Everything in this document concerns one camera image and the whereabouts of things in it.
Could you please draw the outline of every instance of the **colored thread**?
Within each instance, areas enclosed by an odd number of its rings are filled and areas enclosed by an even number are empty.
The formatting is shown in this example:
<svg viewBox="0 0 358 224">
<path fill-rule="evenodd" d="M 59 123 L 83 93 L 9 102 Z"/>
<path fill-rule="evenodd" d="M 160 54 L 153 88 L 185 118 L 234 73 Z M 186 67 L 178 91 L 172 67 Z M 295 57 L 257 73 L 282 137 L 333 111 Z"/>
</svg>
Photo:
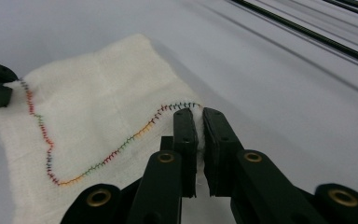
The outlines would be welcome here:
<svg viewBox="0 0 358 224">
<path fill-rule="evenodd" d="M 47 150 L 47 157 L 46 157 L 46 170 L 48 178 L 57 186 L 69 186 L 77 183 L 87 175 L 90 175 L 92 172 L 104 167 L 107 163 L 109 163 L 117 154 L 122 152 L 129 143 L 139 139 L 142 137 L 145 133 L 150 131 L 158 122 L 158 120 L 161 118 L 162 114 L 166 111 L 175 111 L 182 108 L 202 108 L 200 104 L 197 103 L 177 103 L 177 104 L 171 104 L 171 105 L 162 105 L 160 109 L 157 110 L 157 113 L 152 117 L 151 120 L 149 120 L 146 125 L 139 130 L 139 132 L 133 134 L 132 136 L 128 137 L 124 143 L 118 147 L 116 150 L 112 151 L 103 161 L 100 161 L 94 165 L 91 165 L 86 172 L 82 173 L 81 175 L 76 176 L 75 178 L 72 178 L 70 180 L 60 180 L 52 171 L 52 152 L 54 149 L 54 142 L 48 137 L 48 129 L 46 128 L 45 122 L 43 121 L 43 116 L 36 114 L 34 112 L 34 102 L 33 102 L 33 93 L 30 91 L 29 85 L 21 78 L 20 84 L 24 88 L 26 93 L 26 103 L 28 105 L 28 113 L 36 118 L 37 124 L 39 126 L 39 129 L 42 133 L 43 139 L 48 144 L 48 150 Z"/>
</svg>

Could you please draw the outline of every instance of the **screw hole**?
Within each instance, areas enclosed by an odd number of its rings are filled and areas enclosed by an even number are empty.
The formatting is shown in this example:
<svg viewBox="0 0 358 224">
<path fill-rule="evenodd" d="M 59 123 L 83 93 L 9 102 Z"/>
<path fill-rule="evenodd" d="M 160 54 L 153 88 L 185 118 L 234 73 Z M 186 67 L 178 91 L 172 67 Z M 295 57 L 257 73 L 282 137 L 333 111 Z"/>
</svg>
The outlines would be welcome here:
<svg viewBox="0 0 358 224">
<path fill-rule="evenodd" d="M 347 207 L 355 207 L 358 205 L 357 199 L 349 194 L 347 191 L 342 189 L 330 189 L 328 191 L 328 195 L 331 199 L 333 199 L 336 203 Z"/>
<path fill-rule="evenodd" d="M 254 153 L 254 152 L 245 153 L 244 158 L 247 161 L 252 161 L 252 162 L 260 162 L 263 160 L 260 155 Z"/>
<path fill-rule="evenodd" d="M 158 160 L 161 162 L 171 162 L 173 161 L 173 154 L 170 153 L 159 154 Z"/>
<path fill-rule="evenodd" d="M 109 202 L 112 197 L 111 193 L 107 189 L 94 190 L 89 197 L 87 197 L 87 204 L 91 207 L 99 207 Z"/>
</svg>

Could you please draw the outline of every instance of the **stitch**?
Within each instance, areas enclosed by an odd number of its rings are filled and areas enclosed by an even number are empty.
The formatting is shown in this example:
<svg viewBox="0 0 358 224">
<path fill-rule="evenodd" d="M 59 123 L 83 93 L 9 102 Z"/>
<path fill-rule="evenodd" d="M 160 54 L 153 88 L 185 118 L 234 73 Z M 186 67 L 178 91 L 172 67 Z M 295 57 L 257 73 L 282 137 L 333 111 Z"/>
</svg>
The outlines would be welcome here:
<svg viewBox="0 0 358 224">
<path fill-rule="evenodd" d="M 112 151 L 103 161 L 96 163 L 94 165 L 91 165 L 91 167 L 89 167 L 86 170 L 86 172 L 76 176 L 73 179 L 70 179 L 67 181 L 62 181 L 52 172 L 53 158 L 52 158 L 51 153 L 54 150 L 54 142 L 48 136 L 48 128 L 45 126 L 45 123 L 43 121 L 43 116 L 36 114 L 34 112 L 34 102 L 33 102 L 34 95 L 31 92 L 28 84 L 22 78 L 20 78 L 20 84 L 25 89 L 26 103 L 28 105 L 28 112 L 31 116 L 36 118 L 37 124 L 39 126 L 39 129 L 40 129 L 42 135 L 43 135 L 43 138 L 44 138 L 45 142 L 49 145 L 48 150 L 47 150 L 48 155 L 46 157 L 46 160 L 47 160 L 46 171 L 47 171 L 48 178 L 57 186 L 70 186 L 72 184 L 75 184 L 78 181 L 80 181 L 81 179 L 83 179 L 86 175 L 90 175 L 92 172 L 104 167 L 116 155 L 121 153 L 127 147 L 127 145 L 130 144 L 130 142 L 135 141 L 136 139 L 142 137 L 143 134 L 145 134 L 146 132 L 149 132 L 155 126 L 156 121 L 158 119 L 160 119 L 160 116 L 162 116 L 161 112 L 168 111 L 168 109 L 172 111 L 172 108 L 174 110 L 176 110 L 176 107 L 178 107 L 180 109 L 181 105 L 184 105 L 185 107 L 187 107 L 186 105 L 188 105 L 188 107 L 191 107 L 191 105 L 193 105 L 192 107 L 196 107 L 196 105 L 197 105 L 199 108 L 202 108 L 202 105 L 197 104 L 195 102 L 192 102 L 192 103 L 180 102 L 179 104 L 176 103 L 176 104 L 170 104 L 170 105 L 161 105 L 161 108 L 159 108 L 157 110 L 157 113 L 153 116 L 153 118 L 151 120 L 149 120 L 146 123 L 146 125 L 143 128 L 141 128 L 136 134 L 133 134 L 132 136 L 127 137 L 126 140 L 124 141 L 124 143 L 120 147 L 118 147 L 116 150 Z"/>
</svg>

